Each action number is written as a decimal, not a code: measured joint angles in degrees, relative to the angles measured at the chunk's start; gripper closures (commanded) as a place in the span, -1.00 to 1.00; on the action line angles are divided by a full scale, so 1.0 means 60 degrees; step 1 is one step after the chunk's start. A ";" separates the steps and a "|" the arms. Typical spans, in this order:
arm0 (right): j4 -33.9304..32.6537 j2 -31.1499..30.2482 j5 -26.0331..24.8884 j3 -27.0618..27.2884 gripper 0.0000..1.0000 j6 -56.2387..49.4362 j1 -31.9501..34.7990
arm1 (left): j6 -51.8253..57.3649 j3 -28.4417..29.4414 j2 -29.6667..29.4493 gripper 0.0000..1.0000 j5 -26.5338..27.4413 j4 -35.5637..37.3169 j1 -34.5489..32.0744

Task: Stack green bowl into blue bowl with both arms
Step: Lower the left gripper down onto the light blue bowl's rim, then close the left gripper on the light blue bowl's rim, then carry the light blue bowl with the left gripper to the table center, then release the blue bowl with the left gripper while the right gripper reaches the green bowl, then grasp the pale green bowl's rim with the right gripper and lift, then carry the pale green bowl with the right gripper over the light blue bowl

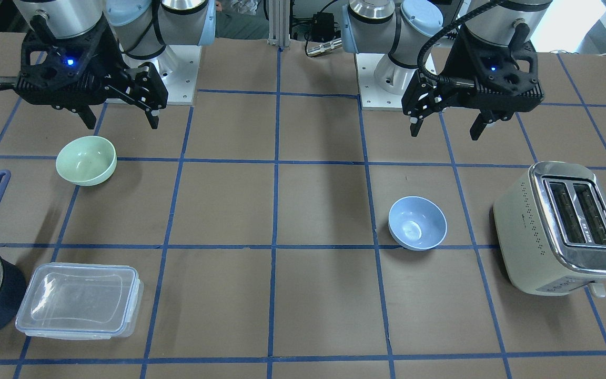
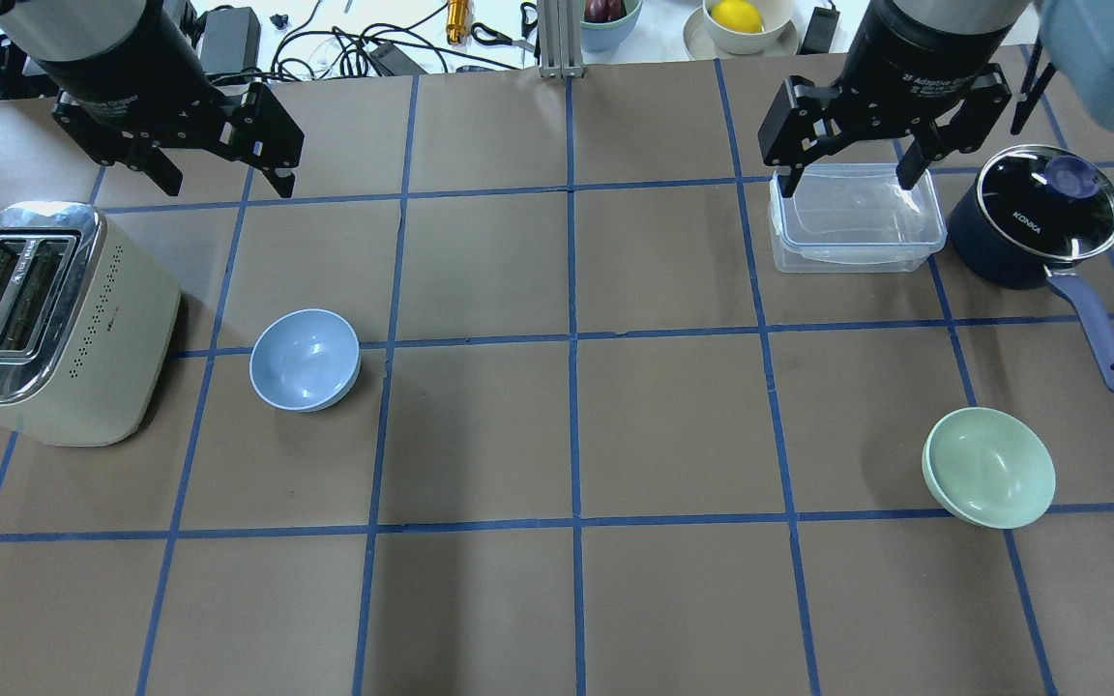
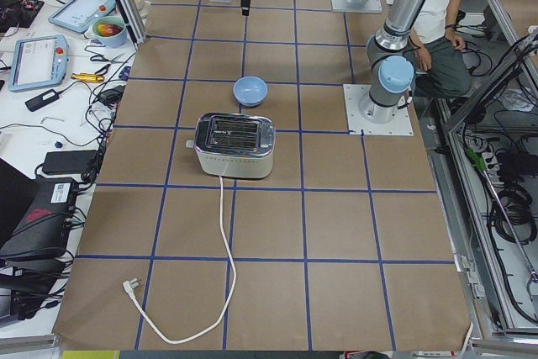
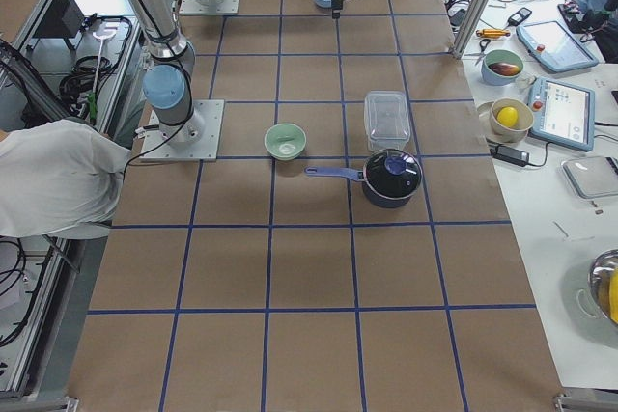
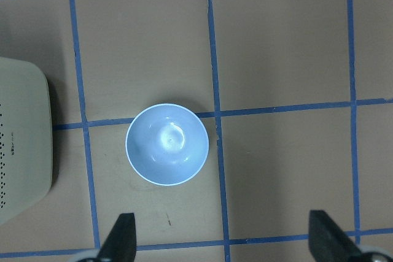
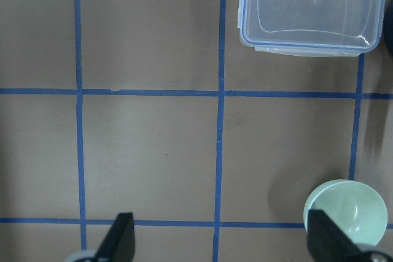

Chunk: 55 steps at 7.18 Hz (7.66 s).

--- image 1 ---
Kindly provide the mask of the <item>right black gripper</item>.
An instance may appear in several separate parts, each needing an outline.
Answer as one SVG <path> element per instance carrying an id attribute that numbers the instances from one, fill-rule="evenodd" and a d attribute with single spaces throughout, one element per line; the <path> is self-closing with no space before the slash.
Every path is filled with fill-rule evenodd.
<path id="1" fill-rule="evenodd" d="M 0 76 L 0 91 L 12 89 L 32 105 L 77 113 L 87 129 L 97 118 L 91 110 L 111 98 L 137 106 L 158 129 L 168 92 L 152 63 L 129 67 L 106 17 L 80 35 L 63 38 L 52 31 L 51 16 L 35 14 L 21 45 L 19 73 Z"/>

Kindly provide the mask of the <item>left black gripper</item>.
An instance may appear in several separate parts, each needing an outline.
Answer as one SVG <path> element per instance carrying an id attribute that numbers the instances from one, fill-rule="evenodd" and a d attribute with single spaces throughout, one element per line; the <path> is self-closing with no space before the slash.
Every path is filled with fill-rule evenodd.
<path id="1" fill-rule="evenodd" d="M 410 133 L 418 137 L 422 118 L 447 106 L 480 110 L 470 127 L 477 141 L 494 123 L 494 112 L 527 112 L 545 98 L 537 77 L 537 54 L 528 40 L 527 24 L 510 26 L 507 45 L 493 45 L 461 26 L 437 79 L 416 74 L 402 96 Z"/>

